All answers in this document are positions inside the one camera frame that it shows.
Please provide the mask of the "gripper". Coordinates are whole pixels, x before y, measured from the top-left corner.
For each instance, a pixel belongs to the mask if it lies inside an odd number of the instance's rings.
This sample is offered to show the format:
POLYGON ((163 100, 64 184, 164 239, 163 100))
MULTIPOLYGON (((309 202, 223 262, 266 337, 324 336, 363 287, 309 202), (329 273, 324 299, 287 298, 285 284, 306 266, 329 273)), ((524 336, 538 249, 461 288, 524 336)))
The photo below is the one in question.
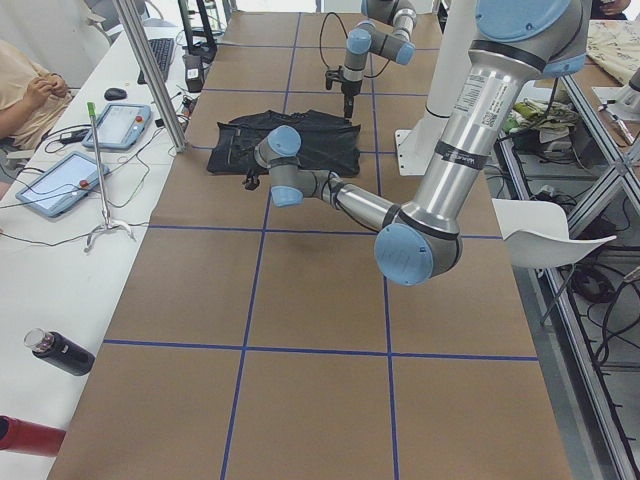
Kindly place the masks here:
POLYGON ((268 174, 269 174, 269 170, 265 169, 265 168, 262 168, 262 167, 260 167, 260 168, 251 168, 249 170, 249 177, 250 178, 259 178, 259 177, 262 177, 262 176, 265 176, 265 175, 268 175, 268 174))
POLYGON ((344 79, 342 81, 342 93, 343 95, 343 112, 345 118, 352 118, 354 112, 355 97, 352 95, 359 95, 361 92, 361 81, 351 81, 344 79))

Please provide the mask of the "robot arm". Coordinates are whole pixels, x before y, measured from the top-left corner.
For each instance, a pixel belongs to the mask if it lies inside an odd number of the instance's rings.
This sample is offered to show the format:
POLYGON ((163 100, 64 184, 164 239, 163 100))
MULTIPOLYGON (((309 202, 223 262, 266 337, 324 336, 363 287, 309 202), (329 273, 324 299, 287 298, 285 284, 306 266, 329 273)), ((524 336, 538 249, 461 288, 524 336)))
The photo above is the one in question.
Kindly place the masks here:
POLYGON ((330 170, 304 170, 298 132, 272 130, 254 149, 275 205, 323 200, 377 234, 374 253, 389 280, 417 285, 452 269, 462 253, 458 214, 523 86, 578 71, 586 57, 587 1, 457 1, 440 66, 451 66, 444 125, 425 115, 405 139, 426 170, 414 197, 395 204, 330 170))
POLYGON ((407 65, 415 52, 411 35, 417 14, 411 1, 362 1, 361 13, 367 19, 348 33, 344 63, 337 75, 347 119, 353 115, 354 99, 361 91, 369 54, 407 65))

